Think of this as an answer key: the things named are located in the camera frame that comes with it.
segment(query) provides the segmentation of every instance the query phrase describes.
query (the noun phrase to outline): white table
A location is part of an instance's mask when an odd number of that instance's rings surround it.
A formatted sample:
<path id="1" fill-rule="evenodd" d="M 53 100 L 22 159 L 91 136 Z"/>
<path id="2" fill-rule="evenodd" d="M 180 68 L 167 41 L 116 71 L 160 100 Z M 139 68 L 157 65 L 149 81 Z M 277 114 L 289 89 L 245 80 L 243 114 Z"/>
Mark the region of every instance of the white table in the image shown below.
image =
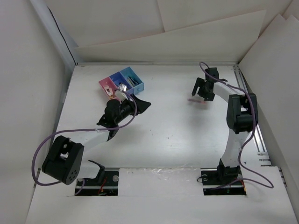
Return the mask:
<path id="1" fill-rule="evenodd" d="M 58 130 L 95 127 L 107 101 L 98 81 L 126 67 L 77 66 Z M 245 147 L 242 160 L 270 178 L 275 188 L 246 183 L 247 196 L 203 196 L 202 186 L 196 182 L 198 168 L 218 165 L 228 127 L 227 103 L 220 97 L 207 104 L 187 100 L 196 78 L 204 77 L 198 66 L 131 68 L 145 85 L 138 97 L 152 106 L 83 158 L 107 168 L 125 168 L 120 172 L 121 196 L 74 197 L 75 183 L 37 186 L 26 223 L 297 223 L 278 169 L 260 166 L 253 141 Z M 237 85 L 232 66 L 218 66 L 218 71 L 220 78 Z M 174 167 L 183 169 L 127 169 Z M 243 175 L 261 180 L 244 170 Z M 40 181 L 53 179 L 41 174 Z"/>

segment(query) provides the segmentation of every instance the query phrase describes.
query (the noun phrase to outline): white wall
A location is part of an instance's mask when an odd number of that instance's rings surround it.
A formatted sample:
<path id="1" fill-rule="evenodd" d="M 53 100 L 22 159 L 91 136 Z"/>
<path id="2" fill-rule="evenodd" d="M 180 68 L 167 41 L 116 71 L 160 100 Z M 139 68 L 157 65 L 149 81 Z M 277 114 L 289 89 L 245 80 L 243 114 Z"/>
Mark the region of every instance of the white wall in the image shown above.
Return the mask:
<path id="1" fill-rule="evenodd" d="M 32 156 L 38 144 L 53 130 L 63 76 L 63 62 L 29 0 L 1 0 L 2 224 L 26 220 L 33 193 Z"/>

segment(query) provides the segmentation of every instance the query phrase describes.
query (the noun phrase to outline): purple cable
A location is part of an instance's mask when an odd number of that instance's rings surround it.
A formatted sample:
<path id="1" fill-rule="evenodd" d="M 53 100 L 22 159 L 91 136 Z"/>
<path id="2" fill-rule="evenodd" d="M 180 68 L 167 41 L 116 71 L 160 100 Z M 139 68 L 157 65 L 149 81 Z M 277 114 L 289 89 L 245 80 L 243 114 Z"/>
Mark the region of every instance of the purple cable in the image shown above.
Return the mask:
<path id="1" fill-rule="evenodd" d="M 74 196 L 78 195 L 82 191 L 84 185 L 85 185 L 85 179 L 83 178 L 82 179 L 82 185 L 81 185 L 80 189 L 74 194 Z"/>
<path id="2" fill-rule="evenodd" d="M 38 185 L 40 185 L 40 186 L 51 186 L 51 185 L 60 183 L 60 181 L 53 182 L 53 183 L 41 183 L 41 182 L 38 181 L 38 179 L 37 179 L 37 177 L 36 177 L 36 173 L 35 173 L 35 171 L 34 171 L 35 164 L 36 164 L 36 157 L 37 157 L 38 152 L 41 150 L 42 146 L 43 146 L 49 139 L 53 138 L 55 135 L 60 134 L 60 133 L 65 133 L 65 132 L 113 131 L 113 130 L 118 130 L 118 129 L 121 129 L 121 128 L 123 128 L 123 127 L 128 126 L 128 125 L 134 120 L 134 118 L 135 118 L 136 115 L 137 115 L 137 104 L 136 104 L 135 100 L 134 100 L 129 94 L 127 94 L 126 92 L 123 92 L 123 93 L 125 93 L 125 94 L 127 95 L 127 97 L 128 97 L 129 99 L 131 99 L 131 100 L 133 101 L 134 105 L 135 105 L 135 112 L 134 112 L 134 115 L 133 115 L 132 119 L 131 119 L 128 123 L 126 123 L 126 124 L 124 124 L 124 125 L 122 125 L 122 126 L 119 126 L 119 127 L 112 127 L 112 128 L 87 128 L 87 129 L 62 130 L 62 131 L 55 132 L 55 133 L 49 135 L 47 138 L 45 138 L 45 139 L 41 142 L 41 144 L 37 147 L 36 152 L 35 152 L 34 155 L 33 155 L 32 163 L 31 163 L 31 174 L 32 174 L 32 178 L 33 178 L 33 180 L 34 180 L 34 182 L 35 182 L 36 184 L 38 184 Z"/>
<path id="3" fill-rule="evenodd" d="M 264 179 L 265 179 L 267 182 L 269 182 L 269 184 L 270 184 L 270 186 L 269 186 L 269 185 L 260 183 L 260 182 L 258 182 L 258 181 L 252 180 L 252 179 L 241 178 L 241 179 L 234 180 L 234 181 L 232 181 L 231 183 L 228 183 L 228 184 L 225 184 L 225 185 L 216 187 L 216 188 L 211 188 L 211 189 L 213 189 L 213 190 L 221 189 L 221 188 L 224 188 L 224 187 L 226 187 L 226 186 L 229 186 L 229 185 L 231 185 L 231 184 L 233 184 L 233 183 L 235 183 L 235 182 L 238 182 L 238 181 L 251 181 L 251 182 L 260 184 L 260 185 L 262 185 L 262 186 L 264 186 L 264 187 L 267 187 L 267 188 L 274 188 L 273 183 L 272 183 L 267 177 L 263 176 L 262 174 L 260 174 L 260 173 L 258 173 L 258 172 L 256 172 L 256 171 L 254 171 L 254 170 L 252 170 L 252 169 L 249 169 L 249 168 L 245 167 L 245 166 L 241 163 L 241 155 L 242 155 L 242 151 L 243 151 L 244 147 L 248 144 L 248 142 L 250 142 L 250 141 L 253 139 L 254 134 L 255 134 L 255 131 L 256 131 L 256 115 L 255 115 L 254 107 L 253 107 L 253 104 L 252 104 L 252 101 L 251 101 L 251 98 L 250 98 L 249 94 L 248 94 L 244 89 L 242 89 L 242 88 L 239 88 L 239 87 L 236 87 L 236 86 L 227 84 L 226 82 L 224 82 L 224 81 L 222 81 L 222 80 L 219 80 L 219 79 L 217 79 L 217 78 L 214 78 L 213 76 L 211 76 L 209 73 L 207 73 L 207 72 L 203 69 L 203 67 L 202 67 L 201 64 L 204 64 L 208 69 L 209 69 L 209 66 L 208 66 L 206 63 L 204 63 L 204 62 L 200 62 L 200 63 L 199 63 L 199 66 L 200 66 L 201 70 L 202 70 L 202 71 L 203 71 L 209 78 L 211 78 L 211 79 L 213 79 L 213 80 L 215 80 L 215 81 L 217 81 L 217 82 L 219 82 L 219 83 L 222 83 L 222 84 L 224 84 L 224 85 L 227 85 L 228 87 L 230 87 L 230 88 L 232 88 L 232 89 L 240 90 L 240 91 L 242 91 L 242 92 L 245 93 L 245 95 L 246 95 L 246 97 L 247 97 L 247 99 L 248 99 L 249 105 L 250 105 L 250 111 L 251 111 L 252 118 L 253 118 L 253 128 L 252 128 L 251 136 L 250 136 L 250 137 L 247 139 L 247 141 L 244 142 L 244 144 L 241 146 L 241 151 L 239 152 L 239 156 L 238 156 L 238 162 L 239 162 L 239 164 L 240 164 L 241 167 L 243 167 L 244 169 L 250 171 L 251 173 L 254 173 L 254 174 L 256 174 L 256 175 L 259 175 L 260 177 L 264 178 Z"/>

